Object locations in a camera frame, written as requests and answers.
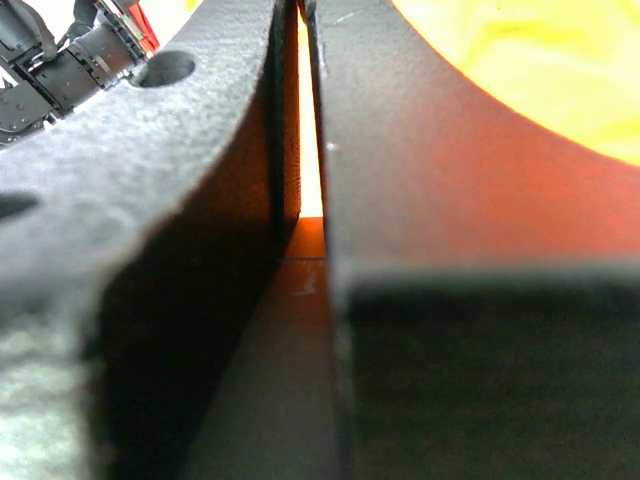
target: screw hole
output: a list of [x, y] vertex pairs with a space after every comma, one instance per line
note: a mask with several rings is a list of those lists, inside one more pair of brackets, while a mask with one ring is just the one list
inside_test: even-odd
[[28, 193], [0, 193], [0, 222], [16, 217], [40, 204]]
[[140, 88], [166, 87], [189, 77], [195, 69], [195, 60], [186, 52], [160, 52], [149, 60], [141, 74], [131, 83]]

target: red strip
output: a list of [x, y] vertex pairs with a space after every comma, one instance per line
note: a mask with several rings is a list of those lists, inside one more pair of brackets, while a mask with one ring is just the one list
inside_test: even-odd
[[160, 48], [160, 42], [158, 41], [156, 34], [153, 32], [153, 28], [151, 28], [151, 24], [149, 23], [147, 16], [142, 11], [142, 8], [140, 8], [140, 5], [130, 7], [129, 13], [142, 30], [142, 33], [144, 33], [144, 38], [140, 40], [142, 47], [147, 52], [155, 52], [158, 50], [158, 48]]

